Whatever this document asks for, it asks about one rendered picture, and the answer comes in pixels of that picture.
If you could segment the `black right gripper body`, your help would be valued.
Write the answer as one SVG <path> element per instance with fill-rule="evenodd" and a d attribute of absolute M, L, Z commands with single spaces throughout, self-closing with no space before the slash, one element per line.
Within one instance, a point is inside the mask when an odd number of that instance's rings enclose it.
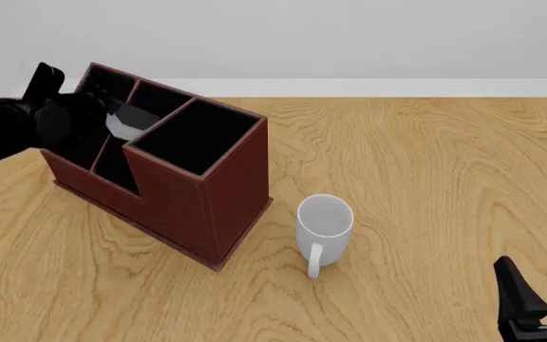
<path fill-rule="evenodd" d="M 510 319 L 498 329 L 503 342 L 547 342 L 547 324 L 536 320 Z"/>

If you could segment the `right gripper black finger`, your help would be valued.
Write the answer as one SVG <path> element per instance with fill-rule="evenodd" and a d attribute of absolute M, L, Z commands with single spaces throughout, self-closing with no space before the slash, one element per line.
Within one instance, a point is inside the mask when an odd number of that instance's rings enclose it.
<path fill-rule="evenodd" d="M 530 287 L 509 256 L 493 264 L 499 293 L 498 323 L 510 320 L 539 321 L 547 316 L 547 303 Z"/>

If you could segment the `red-brown desk caddy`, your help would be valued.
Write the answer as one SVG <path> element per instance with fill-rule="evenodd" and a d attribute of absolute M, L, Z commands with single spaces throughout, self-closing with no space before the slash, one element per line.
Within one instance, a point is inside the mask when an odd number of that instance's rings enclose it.
<path fill-rule="evenodd" d="M 130 140 L 82 122 L 42 152 L 56 184 L 219 270 L 272 201 L 267 118 L 95 63 L 74 94 L 156 121 Z"/>

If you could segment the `white and grey book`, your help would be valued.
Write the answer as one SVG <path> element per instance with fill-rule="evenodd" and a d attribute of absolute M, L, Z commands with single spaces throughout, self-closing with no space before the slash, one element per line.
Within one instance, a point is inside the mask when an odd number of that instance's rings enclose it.
<path fill-rule="evenodd" d="M 146 110 L 131 104 L 120 104 L 107 113 L 105 126 L 115 138 L 130 142 L 159 120 L 159 116 Z"/>

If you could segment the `white mug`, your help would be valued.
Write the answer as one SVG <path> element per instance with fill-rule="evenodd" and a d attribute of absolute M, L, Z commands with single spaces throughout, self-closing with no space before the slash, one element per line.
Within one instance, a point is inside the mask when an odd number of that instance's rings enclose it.
<path fill-rule="evenodd" d="M 309 278 L 318 278 L 322 267 L 341 258 L 353 222 L 351 208 L 336 196 L 317 194 L 301 201 L 296 214 L 296 241 L 308 261 Z"/>

